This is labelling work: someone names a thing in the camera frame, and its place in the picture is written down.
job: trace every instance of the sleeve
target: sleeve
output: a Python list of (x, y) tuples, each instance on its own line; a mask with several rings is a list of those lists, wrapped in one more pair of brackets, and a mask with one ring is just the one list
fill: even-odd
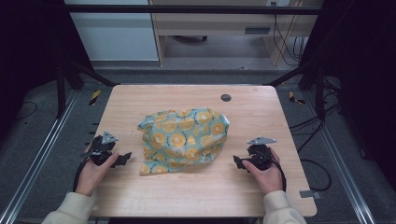
[(95, 193), (91, 197), (73, 192), (67, 193), (61, 206), (49, 213), (43, 224), (86, 224), (95, 201)]
[(266, 212), (264, 223), (306, 223), (303, 216), (290, 206), (283, 190), (265, 195), (264, 207)]

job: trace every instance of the person's right hand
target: person's right hand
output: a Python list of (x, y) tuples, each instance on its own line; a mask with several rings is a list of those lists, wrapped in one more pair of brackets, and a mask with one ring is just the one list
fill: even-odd
[[(274, 159), (279, 163), (280, 159), (272, 149), (271, 153)], [(254, 175), (264, 195), (283, 189), (282, 175), (274, 164), (272, 164), (269, 169), (261, 171), (249, 161), (242, 161), (242, 163)]]
[[(91, 145), (92, 143), (85, 148), (85, 152), (90, 150)], [(76, 193), (91, 197), (93, 191), (99, 186), (110, 166), (116, 162), (118, 157), (119, 153), (113, 154), (100, 166), (88, 159), (79, 174)]]

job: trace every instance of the table surface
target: table surface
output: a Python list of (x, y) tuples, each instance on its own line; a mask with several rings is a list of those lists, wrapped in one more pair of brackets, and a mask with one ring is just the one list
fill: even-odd
[[(223, 102), (222, 94), (231, 95), (232, 100)], [(230, 121), (218, 157), (179, 173), (140, 176), (145, 159), (138, 123), (159, 111), (204, 107)], [(247, 140), (259, 135), (276, 139), (269, 146), (280, 157), (290, 204), (305, 217), (317, 212), (313, 198), (300, 196), (299, 191), (309, 187), (273, 87), (119, 85), (110, 95), (96, 135), (103, 131), (119, 138), (113, 151), (132, 152), (132, 158), (107, 173), (97, 190), (93, 217), (263, 217), (263, 195), (257, 182), (233, 162), (233, 155), (248, 158)]]

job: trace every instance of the crumpled cloth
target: crumpled cloth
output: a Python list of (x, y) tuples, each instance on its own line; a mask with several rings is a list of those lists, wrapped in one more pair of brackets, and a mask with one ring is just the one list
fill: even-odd
[(146, 116), (137, 126), (143, 132), (145, 162), (141, 175), (182, 170), (213, 161), (224, 146), (230, 122), (210, 108), (168, 110)]

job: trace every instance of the black cable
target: black cable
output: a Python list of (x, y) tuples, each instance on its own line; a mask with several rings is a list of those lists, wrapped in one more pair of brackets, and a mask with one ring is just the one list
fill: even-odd
[[(332, 106), (330, 106), (330, 107), (327, 108), (327, 109), (325, 109), (325, 113), (327, 113), (326, 116), (329, 116), (334, 110), (336, 110), (336, 109), (337, 109), (337, 108), (336, 108), (337, 106), (339, 106), (338, 103), (337, 103), (337, 104), (334, 104), (334, 105), (332, 105)], [(294, 126), (291, 126), (291, 127), (289, 127), (289, 129), (290, 129), (291, 132), (295, 132), (295, 131), (301, 130), (302, 128), (306, 127), (306, 126), (309, 125), (309, 124), (314, 123), (314, 122), (317, 121), (317, 120), (318, 120), (318, 116), (315, 116), (315, 117), (313, 117), (312, 119), (308, 119), (308, 120), (303, 121), (303, 122), (301, 122), (301, 123), (299, 123), (299, 124), (296, 124), (296, 125), (294, 125)]]
[[(299, 40), (300, 42), (300, 48), (299, 48), (299, 53), (296, 53), (296, 43), (297, 40)], [(303, 58), (303, 52), (304, 52), (304, 42), (305, 42), (305, 37), (301, 36), (301, 37), (294, 37), (294, 43), (293, 43), (293, 55), (294, 57), (298, 60), (298, 64), (300, 65), (301, 63), (301, 59)]]
[(280, 33), (280, 29), (279, 29), (279, 27), (277, 26), (276, 14), (275, 14), (274, 16), (275, 16), (275, 27), (276, 27), (276, 30), (277, 30), (277, 32), (279, 33), (280, 38), (282, 39), (283, 44), (285, 45), (286, 50), (288, 51), (290, 57), (291, 57), (294, 61), (298, 62), (298, 61), (291, 55), (290, 50), (289, 50), (289, 48), (288, 48), (288, 44), (287, 44), (287, 42), (286, 42), (286, 39), (283, 37), (282, 33)]
[(260, 154), (262, 157), (264, 157), (264, 158), (270, 160), (271, 163), (273, 163), (273, 164), (276, 166), (276, 168), (277, 168), (277, 169), (279, 170), (279, 172), (280, 172), (280, 175), (282, 176), (282, 189), (283, 189), (283, 191), (286, 192), (287, 182), (286, 182), (285, 173), (283, 173), (282, 167), (280, 166), (279, 162), (274, 158), (274, 156), (272, 155), (272, 152), (271, 152), (270, 158), (268, 158), (267, 155), (265, 155), (264, 153), (262, 153), (262, 152), (260, 152), (260, 151), (258, 151), (258, 150), (255, 151), (255, 153), (256, 153), (256, 154)]
[(298, 65), (298, 64), (288, 63), (288, 62), (286, 61), (286, 59), (285, 59), (285, 56), (284, 56), (283, 53), (282, 53), (282, 50), (280, 50), (279, 46), (277, 45), (276, 39), (275, 39), (275, 32), (276, 32), (276, 29), (277, 29), (276, 14), (274, 15), (274, 18), (275, 18), (275, 23), (274, 23), (274, 34), (273, 34), (273, 39), (274, 39), (274, 43), (275, 43), (275, 46), (276, 46), (277, 50), (279, 50), (279, 53), (280, 53), (280, 55), (282, 56), (282, 59), (283, 59), (283, 61), (285, 62), (285, 64), (287, 64), (287, 65)]
[(300, 151), (305, 147), (305, 145), (315, 136), (315, 134), (324, 126), (324, 120), (318, 125), (318, 127), (315, 129), (315, 131), (309, 136), (308, 139), (297, 149), (297, 152), (300, 153)]
[(32, 116), (32, 115), (37, 111), (37, 109), (38, 109), (38, 105), (37, 105), (36, 103), (34, 103), (34, 102), (26, 101), (26, 102), (23, 102), (23, 104), (32, 104), (32, 105), (35, 106), (35, 109), (33, 109), (33, 111), (32, 111), (30, 114), (28, 114), (28, 115), (26, 115), (26, 116), (23, 116), (23, 117), (15, 118), (15, 120), (29, 118), (29, 117)]
[(326, 168), (324, 166), (320, 165), (318, 162), (311, 161), (311, 160), (308, 160), (308, 159), (300, 159), (300, 161), (306, 161), (306, 162), (311, 162), (311, 163), (315, 164), (320, 169), (322, 169), (326, 173), (327, 177), (329, 178), (329, 182), (328, 182), (328, 184), (327, 184), (327, 186), (325, 188), (317, 189), (317, 188), (313, 188), (311, 186), (309, 186), (309, 188), (311, 188), (312, 190), (316, 190), (316, 191), (325, 191), (325, 190), (328, 190), (330, 188), (330, 186), (332, 185), (332, 176), (330, 175), (330, 173), (326, 170)]
[(309, 135), (309, 134), (313, 134), (313, 133), (292, 133), (291, 135), (297, 136), (297, 135)]
[(324, 87), (328, 91), (339, 92), (341, 90), (336, 84), (332, 83), (328, 78), (324, 79)]
[(326, 95), (324, 95), (323, 100), (326, 100), (326, 98), (327, 98), (328, 96), (330, 96), (330, 95), (335, 95), (335, 94), (337, 94), (337, 92), (335, 92), (335, 91), (329, 92), (329, 93), (327, 93)]
[(79, 164), (77, 170), (76, 170), (76, 174), (75, 174), (75, 179), (73, 182), (73, 192), (76, 192), (77, 189), (77, 185), (78, 185), (78, 180), (79, 180), (79, 175), (81, 175), (81, 171), (84, 168), (85, 164), (87, 163), (89, 157), (84, 158), (84, 160), (82, 160), (82, 162)]

